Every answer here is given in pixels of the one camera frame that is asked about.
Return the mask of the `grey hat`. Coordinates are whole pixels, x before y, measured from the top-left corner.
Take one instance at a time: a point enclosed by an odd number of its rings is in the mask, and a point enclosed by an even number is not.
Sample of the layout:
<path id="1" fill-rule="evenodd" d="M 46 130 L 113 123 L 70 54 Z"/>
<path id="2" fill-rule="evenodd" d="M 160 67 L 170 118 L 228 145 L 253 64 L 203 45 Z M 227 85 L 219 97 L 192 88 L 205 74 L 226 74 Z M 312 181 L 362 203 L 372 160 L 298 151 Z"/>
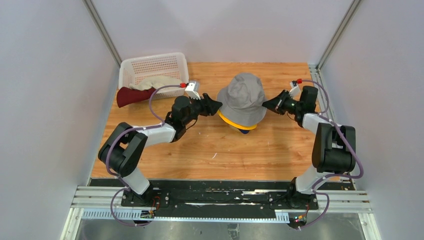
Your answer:
<path id="1" fill-rule="evenodd" d="M 222 103 L 219 111 L 232 122 L 252 126 L 261 122 L 267 112 L 262 106 L 266 96 L 262 81 L 252 73 L 239 73 L 222 88 L 216 100 Z"/>

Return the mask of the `yellow hat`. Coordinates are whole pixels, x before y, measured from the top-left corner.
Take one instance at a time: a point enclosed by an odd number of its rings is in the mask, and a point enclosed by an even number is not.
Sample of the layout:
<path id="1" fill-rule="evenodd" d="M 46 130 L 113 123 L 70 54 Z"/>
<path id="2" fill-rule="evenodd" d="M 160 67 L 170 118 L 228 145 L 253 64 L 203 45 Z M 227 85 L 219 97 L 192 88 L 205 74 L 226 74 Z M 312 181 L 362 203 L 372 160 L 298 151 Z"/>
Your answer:
<path id="1" fill-rule="evenodd" d="M 229 120 L 227 117 L 225 117 L 220 110 L 218 110 L 217 112 L 218 116 L 228 125 L 230 125 L 231 127 L 238 129 L 238 130 L 243 130 L 243 131 L 251 131 L 257 128 L 257 124 L 251 125 L 251 126 L 244 126 L 244 125 L 240 125 L 237 124 L 231 120 Z"/>

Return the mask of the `blue hat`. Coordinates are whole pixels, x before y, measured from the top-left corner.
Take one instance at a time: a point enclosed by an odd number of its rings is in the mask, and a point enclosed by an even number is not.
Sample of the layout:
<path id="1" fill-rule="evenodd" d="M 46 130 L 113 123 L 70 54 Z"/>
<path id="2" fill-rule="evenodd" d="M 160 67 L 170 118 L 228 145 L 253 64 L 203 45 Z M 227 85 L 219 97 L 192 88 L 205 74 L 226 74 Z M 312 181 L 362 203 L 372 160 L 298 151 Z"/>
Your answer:
<path id="1" fill-rule="evenodd" d="M 239 129 L 239 131 L 244 135 L 246 135 L 250 132 L 250 130 L 245 130 L 245 129 Z"/>

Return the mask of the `cream hat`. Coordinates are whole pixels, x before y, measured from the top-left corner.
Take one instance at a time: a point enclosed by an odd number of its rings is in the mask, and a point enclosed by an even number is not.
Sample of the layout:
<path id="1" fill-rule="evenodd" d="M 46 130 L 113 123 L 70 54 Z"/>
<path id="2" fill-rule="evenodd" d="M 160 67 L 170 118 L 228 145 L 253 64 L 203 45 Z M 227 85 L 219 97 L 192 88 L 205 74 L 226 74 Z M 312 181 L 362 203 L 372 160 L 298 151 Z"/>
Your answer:
<path id="1" fill-rule="evenodd" d="M 170 76 L 149 76 L 141 80 L 139 83 L 131 83 L 128 88 L 132 90 L 145 91 L 154 88 L 155 90 L 169 85 L 179 86 L 183 83 L 180 79 Z"/>

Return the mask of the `dark red hat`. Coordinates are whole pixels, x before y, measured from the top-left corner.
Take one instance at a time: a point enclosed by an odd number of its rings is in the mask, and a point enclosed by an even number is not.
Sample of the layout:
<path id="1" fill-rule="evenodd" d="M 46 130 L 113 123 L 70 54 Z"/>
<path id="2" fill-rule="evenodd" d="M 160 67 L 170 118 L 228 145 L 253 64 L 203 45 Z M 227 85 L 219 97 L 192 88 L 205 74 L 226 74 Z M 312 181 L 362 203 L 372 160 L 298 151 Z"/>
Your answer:
<path id="1" fill-rule="evenodd" d="M 119 108 L 122 108 L 130 104 L 146 101 L 151 97 L 155 90 L 156 89 L 153 87 L 146 90 L 122 87 L 116 93 L 116 104 Z"/>

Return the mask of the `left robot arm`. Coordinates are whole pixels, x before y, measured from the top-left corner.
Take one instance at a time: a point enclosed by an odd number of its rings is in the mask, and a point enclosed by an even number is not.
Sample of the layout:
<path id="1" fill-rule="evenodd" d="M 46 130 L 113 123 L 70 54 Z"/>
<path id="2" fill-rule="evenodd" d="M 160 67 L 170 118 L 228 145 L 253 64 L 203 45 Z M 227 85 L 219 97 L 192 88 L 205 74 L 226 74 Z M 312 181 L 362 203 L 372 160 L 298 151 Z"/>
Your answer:
<path id="1" fill-rule="evenodd" d="M 134 195 L 135 202 L 142 207 L 149 206 L 154 199 L 153 186 L 138 169 L 144 149 L 178 141 L 186 133 L 190 122 L 196 121 L 199 116 L 214 116 L 222 105 L 206 93 L 199 99 L 178 96 L 163 123 L 148 126 L 132 126 L 126 122 L 118 124 L 97 157 L 110 174 Z"/>

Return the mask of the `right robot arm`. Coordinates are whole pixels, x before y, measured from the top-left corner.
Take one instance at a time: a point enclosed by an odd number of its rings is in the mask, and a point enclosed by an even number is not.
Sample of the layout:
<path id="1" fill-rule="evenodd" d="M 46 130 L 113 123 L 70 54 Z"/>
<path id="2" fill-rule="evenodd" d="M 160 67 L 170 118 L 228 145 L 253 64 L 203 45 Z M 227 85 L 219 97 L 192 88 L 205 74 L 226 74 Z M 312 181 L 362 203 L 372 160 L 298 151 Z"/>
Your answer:
<path id="1" fill-rule="evenodd" d="M 311 166 L 289 184 L 283 197 L 290 208 L 310 204 L 316 197 L 316 190 L 330 178 L 350 173 L 356 166 L 346 139 L 352 148 L 356 146 L 355 128 L 338 125 L 324 119 L 316 112 L 318 89 L 305 86 L 300 91 L 300 98 L 293 99 L 292 93 L 299 90 L 283 90 L 278 96 L 265 101 L 262 105 L 279 114 L 291 114 L 295 122 L 315 135 L 311 154 Z"/>

